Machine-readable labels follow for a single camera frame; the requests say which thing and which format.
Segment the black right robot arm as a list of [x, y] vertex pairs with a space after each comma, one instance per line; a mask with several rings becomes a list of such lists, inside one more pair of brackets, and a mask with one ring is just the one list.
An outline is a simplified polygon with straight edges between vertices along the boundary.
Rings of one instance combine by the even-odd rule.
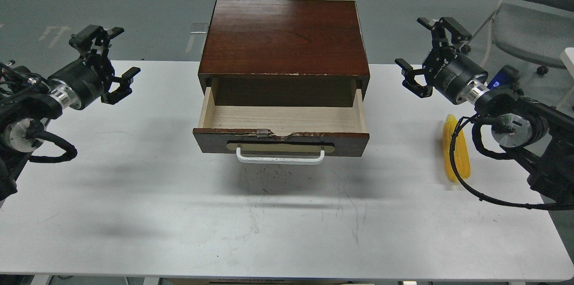
[[[434, 90], [457, 105], [471, 103], [475, 115], [462, 117], [447, 146], [448, 160], [456, 179], [481, 201], [523, 209], [560, 211], [573, 209], [573, 118], [511, 89], [486, 86], [488, 73], [459, 49], [471, 34], [452, 17], [418, 23], [430, 30], [432, 49], [421, 69], [398, 58], [402, 85], [420, 98]], [[476, 150], [496, 160], [514, 160], [528, 173], [532, 190], [552, 200], [546, 204], [510, 203], [487, 196], [470, 187], [456, 166], [455, 142], [471, 122]]]

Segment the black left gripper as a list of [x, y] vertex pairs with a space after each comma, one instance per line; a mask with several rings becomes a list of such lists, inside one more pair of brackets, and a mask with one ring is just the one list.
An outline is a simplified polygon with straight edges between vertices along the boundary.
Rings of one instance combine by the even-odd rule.
[[[132, 93], [130, 86], [141, 69], [131, 67], [121, 77], [115, 77], [108, 58], [109, 42], [123, 32], [124, 28], [119, 26], [105, 30], [91, 24], [71, 35], [69, 45], [78, 50], [80, 58], [48, 77], [50, 96], [62, 109], [71, 107], [80, 111], [97, 99], [115, 105]], [[110, 92], [112, 83], [119, 83], [119, 87]]]

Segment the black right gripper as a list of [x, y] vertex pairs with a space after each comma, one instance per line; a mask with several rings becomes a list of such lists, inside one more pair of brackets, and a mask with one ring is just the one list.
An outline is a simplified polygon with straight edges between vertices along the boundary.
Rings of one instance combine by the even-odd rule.
[[[434, 87], [451, 103], [464, 103], [461, 94], [468, 83], [474, 79], [484, 83], [488, 77], [488, 72], [477, 63], [457, 53], [471, 51], [472, 34], [452, 17], [433, 21], [419, 17], [417, 22], [430, 30], [432, 50], [422, 64], [424, 70], [414, 69], [402, 58], [394, 60], [404, 77], [402, 85], [421, 99], [431, 97]], [[418, 75], [425, 76], [427, 85], [418, 83]]]

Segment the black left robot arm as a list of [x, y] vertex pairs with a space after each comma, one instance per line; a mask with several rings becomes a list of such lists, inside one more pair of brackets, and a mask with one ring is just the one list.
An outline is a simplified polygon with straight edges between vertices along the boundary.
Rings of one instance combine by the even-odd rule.
[[76, 147], [46, 130], [66, 108], [83, 110], [93, 101], [114, 105], [132, 93], [133, 78], [141, 71], [132, 67], [120, 77], [109, 59], [109, 44], [124, 32], [115, 26], [89, 25], [72, 35], [69, 45], [78, 50], [77, 60], [48, 78], [13, 61], [1, 64], [0, 103], [0, 197], [17, 192], [17, 179], [32, 163], [62, 163], [76, 158]]

